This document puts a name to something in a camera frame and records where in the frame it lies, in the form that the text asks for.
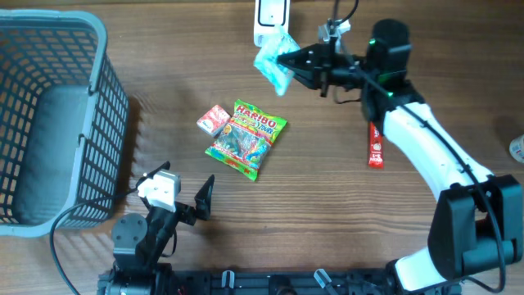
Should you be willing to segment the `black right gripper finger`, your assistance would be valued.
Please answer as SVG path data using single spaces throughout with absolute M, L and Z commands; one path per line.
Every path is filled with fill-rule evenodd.
M 294 52 L 283 53 L 277 57 L 277 62 L 289 70 L 310 70 L 320 67 L 328 58 L 329 46 L 316 43 Z
M 300 68 L 289 67 L 294 73 L 294 78 L 308 89 L 327 90 L 328 84 L 323 78 L 323 70 L 320 67 Z

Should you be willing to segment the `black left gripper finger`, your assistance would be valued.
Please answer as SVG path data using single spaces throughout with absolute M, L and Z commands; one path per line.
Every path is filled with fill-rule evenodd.
M 214 182 L 215 176 L 211 175 L 194 197 L 196 203 L 195 215 L 197 219 L 208 220 L 210 218 Z
M 161 164 L 154 170 L 144 173 L 135 185 L 135 188 L 138 192 L 138 196 L 145 197 L 146 187 L 151 184 L 154 176 L 161 170 L 168 170 L 169 168 L 170 168 L 170 162 L 165 161 L 163 164 Z

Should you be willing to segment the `green lid jar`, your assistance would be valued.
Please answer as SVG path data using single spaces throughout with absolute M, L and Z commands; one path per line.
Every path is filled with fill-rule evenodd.
M 520 163 L 524 162 L 524 135 L 513 139 L 509 145 L 509 153 L 512 158 Z

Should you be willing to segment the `small red white box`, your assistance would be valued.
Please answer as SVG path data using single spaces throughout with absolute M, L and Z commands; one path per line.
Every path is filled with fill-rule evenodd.
M 204 132 L 215 137 L 222 131 L 230 118 L 231 116 L 220 105 L 215 105 L 196 124 Z

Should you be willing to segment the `light blue tissue pack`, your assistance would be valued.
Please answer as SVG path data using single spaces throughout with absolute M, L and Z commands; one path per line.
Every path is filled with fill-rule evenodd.
M 262 47 L 255 57 L 254 67 L 274 86 L 278 96 L 286 93 L 294 78 L 294 72 L 279 64 L 278 57 L 299 49 L 293 37 L 281 25 L 277 25 L 273 33 L 264 38 Z

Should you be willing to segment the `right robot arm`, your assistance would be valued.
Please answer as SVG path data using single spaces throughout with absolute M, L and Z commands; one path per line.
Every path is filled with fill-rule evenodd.
M 417 294 L 460 281 L 523 257 L 523 191 L 511 175 L 494 175 L 443 129 L 407 77 L 409 28 L 385 19 L 372 30 L 364 56 L 349 53 L 337 26 L 328 37 L 278 56 L 309 89 L 358 89 L 364 118 L 410 160 L 436 199 L 427 245 L 393 261 L 393 294 Z

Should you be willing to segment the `green Haribo candy bag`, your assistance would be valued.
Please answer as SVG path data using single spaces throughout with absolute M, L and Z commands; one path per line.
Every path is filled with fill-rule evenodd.
M 233 116 L 206 154 L 256 181 L 263 160 L 286 125 L 286 119 L 238 99 Z

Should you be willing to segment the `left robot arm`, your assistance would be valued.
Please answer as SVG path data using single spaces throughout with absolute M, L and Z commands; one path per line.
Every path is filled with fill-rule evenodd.
M 165 162 L 138 180 L 136 190 L 147 215 L 127 214 L 115 222 L 111 231 L 115 261 L 99 276 L 98 294 L 187 293 L 172 265 L 159 260 L 171 256 L 164 252 L 169 242 L 177 245 L 178 224 L 194 225 L 197 220 L 210 218 L 215 177 L 207 179 L 194 197 L 195 204 L 189 206 L 176 200 L 181 177 L 169 168 L 170 163 Z

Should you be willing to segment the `red sachet stick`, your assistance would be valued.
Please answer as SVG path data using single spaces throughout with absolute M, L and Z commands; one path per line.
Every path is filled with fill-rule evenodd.
M 373 169 L 383 169 L 382 135 L 373 122 L 369 123 L 368 130 L 368 166 Z

